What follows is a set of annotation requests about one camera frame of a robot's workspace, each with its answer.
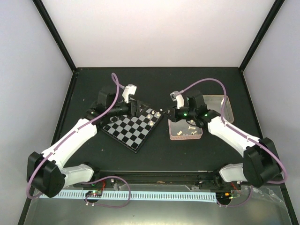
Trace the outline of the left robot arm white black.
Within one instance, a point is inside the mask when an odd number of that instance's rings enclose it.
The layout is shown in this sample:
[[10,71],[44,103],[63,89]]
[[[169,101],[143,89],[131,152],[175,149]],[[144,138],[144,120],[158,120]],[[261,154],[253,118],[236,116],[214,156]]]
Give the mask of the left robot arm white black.
[[64,166],[86,141],[110,122],[111,117],[138,117],[146,110],[147,106],[142,101],[132,98],[136,89],[132,84],[123,88],[117,86],[116,91],[102,89],[97,101],[70,131],[42,153],[31,153],[27,162],[26,190],[34,187],[41,194],[54,197],[63,188],[77,183],[96,187],[101,176],[91,164],[84,163],[69,168]]

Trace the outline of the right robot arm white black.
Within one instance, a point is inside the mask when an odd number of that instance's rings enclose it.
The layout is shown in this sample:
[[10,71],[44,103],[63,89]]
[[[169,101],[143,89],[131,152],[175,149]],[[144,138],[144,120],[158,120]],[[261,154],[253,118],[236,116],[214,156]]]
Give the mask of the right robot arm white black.
[[186,121],[194,128],[206,129],[223,140],[243,158],[239,164],[227,164],[214,175],[214,186],[223,189],[233,181],[247,182],[259,188],[265,183],[276,184],[275,178],[284,170],[274,154],[274,142],[269,138],[252,136],[224,119],[220,113],[208,109],[201,92],[183,97],[178,91],[170,94],[176,106],[166,110],[171,122]]

